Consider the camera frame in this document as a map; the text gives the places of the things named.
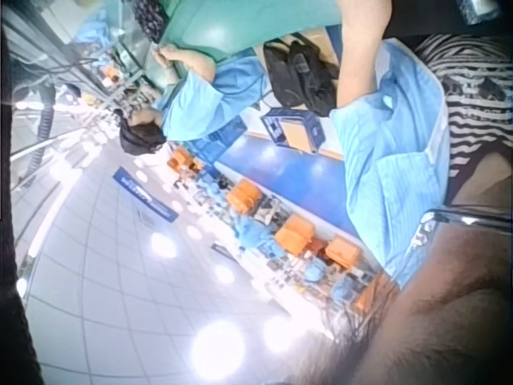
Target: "light fixture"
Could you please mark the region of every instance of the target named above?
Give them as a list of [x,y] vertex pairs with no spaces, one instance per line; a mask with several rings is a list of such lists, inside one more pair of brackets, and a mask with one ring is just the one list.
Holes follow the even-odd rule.
[[26,287],[27,287],[26,279],[19,278],[18,281],[16,282],[16,290],[18,291],[18,294],[21,298],[23,298],[25,296]]
[[45,107],[41,102],[28,102],[26,105],[32,110],[42,110]]
[[182,213],[184,211],[184,207],[179,201],[173,201],[171,202],[171,207],[173,210],[175,210],[177,213]]
[[216,321],[202,329],[192,344],[192,365],[208,381],[233,374],[244,361],[245,344],[235,324]]
[[59,182],[65,180],[70,171],[71,166],[64,159],[57,160],[55,164],[50,167],[50,175],[52,175],[55,180],[58,180]]
[[101,153],[102,148],[100,146],[94,147],[89,154],[87,154],[86,159],[82,162],[82,168],[87,168],[91,165],[94,159],[98,157],[98,155]]
[[105,136],[103,132],[96,132],[93,137],[98,141],[100,144],[105,144],[109,141],[109,139]]
[[264,325],[264,340],[273,353],[288,350],[295,339],[292,323],[284,317],[276,316],[269,319]]
[[137,171],[135,173],[135,176],[137,176],[137,178],[139,178],[140,181],[142,181],[143,183],[146,183],[147,182],[147,176],[144,172],[142,172],[141,170]]
[[203,238],[203,236],[201,235],[201,231],[199,231],[198,228],[193,225],[187,226],[187,234],[189,235],[189,237],[197,241]]
[[26,102],[17,102],[16,108],[18,110],[25,110],[28,107],[28,104]]
[[96,149],[95,144],[93,144],[92,142],[83,142],[82,147],[85,152],[93,152]]
[[57,217],[59,210],[63,206],[64,201],[66,200],[71,189],[79,180],[80,176],[82,175],[82,172],[82,170],[76,169],[71,170],[67,173],[67,178],[63,180],[63,190],[60,192],[57,198],[55,198],[54,203],[52,204],[52,206],[48,210],[48,213],[42,220],[38,232],[35,234],[35,237],[32,240],[32,243],[30,244],[30,248],[28,251],[28,255],[30,257],[36,258],[36,256],[38,255],[42,243],[44,242],[45,237],[48,234],[48,231],[50,230],[51,224],[54,222],[55,217]]
[[176,257],[176,246],[171,239],[161,233],[151,235],[151,248],[153,251],[164,258]]
[[226,266],[217,265],[214,272],[216,273],[217,279],[224,285],[229,285],[235,281],[235,275],[233,275],[233,272]]

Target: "black bag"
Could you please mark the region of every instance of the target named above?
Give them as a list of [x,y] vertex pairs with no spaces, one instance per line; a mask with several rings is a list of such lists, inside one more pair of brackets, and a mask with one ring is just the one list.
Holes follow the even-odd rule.
[[[336,91],[332,80],[338,68],[319,58],[320,50],[301,34],[293,36],[302,41],[289,46],[280,39],[264,44],[264,57],[273,93],[284,107],[306,107],[321,117],[336,108]],[[287,51],[275,47],[280,44]]]

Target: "striped fabric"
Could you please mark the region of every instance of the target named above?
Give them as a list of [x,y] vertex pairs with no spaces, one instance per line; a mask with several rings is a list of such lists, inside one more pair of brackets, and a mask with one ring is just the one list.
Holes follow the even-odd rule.
[[511,42],[436,35],[416,50],[442,82],[449,112],[449,204],[484,156],[511,161],[513,64]]

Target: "sign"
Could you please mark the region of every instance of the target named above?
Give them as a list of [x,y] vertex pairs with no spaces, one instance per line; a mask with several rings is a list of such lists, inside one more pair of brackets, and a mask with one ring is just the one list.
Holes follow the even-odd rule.
[[164,203],[148,194],[146,190],[144,190],[143,186],[132,178],[132,176],[123,167],[120,167],[113,177],[115,181],[121,184],[131,195],[139,199],[151,211],[157,213],[166,221],[172,223],[178,217],[178,214],[175,211],[171,210]]

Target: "blue shirt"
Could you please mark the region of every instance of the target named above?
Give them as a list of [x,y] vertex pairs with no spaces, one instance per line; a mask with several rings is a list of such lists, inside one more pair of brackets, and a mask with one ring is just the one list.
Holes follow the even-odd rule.
[[260,100],[267,79],[256,56],[222,63],[212,84],[189,71],[177,95],[174,86],[153,105],[164,115],[162,131],[168,140],[194,140],[222,128],[245,108]]
[[377,92],[330,117],[345,155],[349,217],[403,287],[426,257],[406,259],[406,249],[424,212],[440,206],[446,194],[447,109],[441,83],[394,39],[380,47],[377,75]]

